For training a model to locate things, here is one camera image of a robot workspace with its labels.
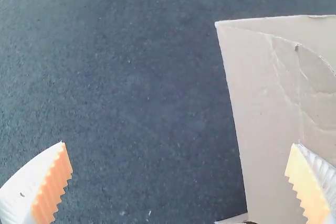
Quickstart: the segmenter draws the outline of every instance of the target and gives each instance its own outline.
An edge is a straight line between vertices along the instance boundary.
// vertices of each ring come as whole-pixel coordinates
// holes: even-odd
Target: cardboard panel
[[[336,17],[233,20],[216,28],[249,220],[305,223],[284,171],[298,142],[336,164]]]

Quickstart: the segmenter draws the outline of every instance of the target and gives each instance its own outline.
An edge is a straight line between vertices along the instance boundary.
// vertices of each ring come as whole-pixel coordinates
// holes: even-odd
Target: cardboard flap
[[[336,17],[234,20],[216,27],[249,220],[305,223],[284,171],[296,142],[336,165]]]

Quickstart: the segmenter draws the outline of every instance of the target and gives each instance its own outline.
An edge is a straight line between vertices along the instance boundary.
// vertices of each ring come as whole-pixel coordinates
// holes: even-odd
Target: white plastic part
[[[38,214],[35,213],[34,216],[33,205],[39,203],[37,196],[38,194],[44,193],[41,191],[41,186],[46,184],[46,177],[50,177],[50,168],[55,168],[55,160],[60,159],[60,153],[64,150],[66,152],[65,144],[63,142],[59,142],[46,149],[18,170],[0,188],[0,219],[2,224],[45,224],[51,222],[46,221],[46,219],[44,219],[44,221],[41,221],[41,219],[38,220],[36,218]],[[55,202],[45,203],[46,205],[52,205]],[[42,213],[42,215],[50,214],[53,217],[53,212],[48,212],[47,214],[44,212]]]

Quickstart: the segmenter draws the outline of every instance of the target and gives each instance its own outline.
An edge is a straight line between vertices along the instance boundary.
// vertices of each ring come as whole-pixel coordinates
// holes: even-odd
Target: asphalt surface
[[[245,212],[214,22],[335,12],[335,0],[0,0],[0,184],[63,140],[74,174],[56,223]]]

